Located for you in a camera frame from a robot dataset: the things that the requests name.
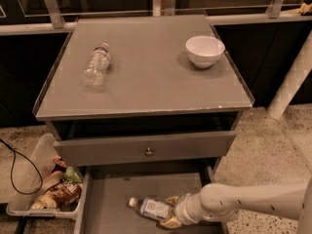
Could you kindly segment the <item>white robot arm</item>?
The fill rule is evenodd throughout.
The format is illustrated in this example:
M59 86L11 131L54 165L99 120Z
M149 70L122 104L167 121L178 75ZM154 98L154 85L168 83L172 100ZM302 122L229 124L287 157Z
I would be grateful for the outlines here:
M312 32L268 107L269 115L280 118L312 69ZM235 187L218 183L200 192L173 196L167 200L174 212L160 223L180 228L200 221L230 221L237 210L275 215L298 222L296 234L312 233L312 179L303 183Z

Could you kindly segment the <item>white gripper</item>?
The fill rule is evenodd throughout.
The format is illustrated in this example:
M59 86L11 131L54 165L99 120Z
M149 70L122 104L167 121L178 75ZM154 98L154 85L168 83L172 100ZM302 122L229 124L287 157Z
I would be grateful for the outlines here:
M175 216L160 221L160 225L167 229L180 228L182 224L196 224L208 215L202 206L199 193L187 193L179 197L172 196L167 198L165 202L175 207Z

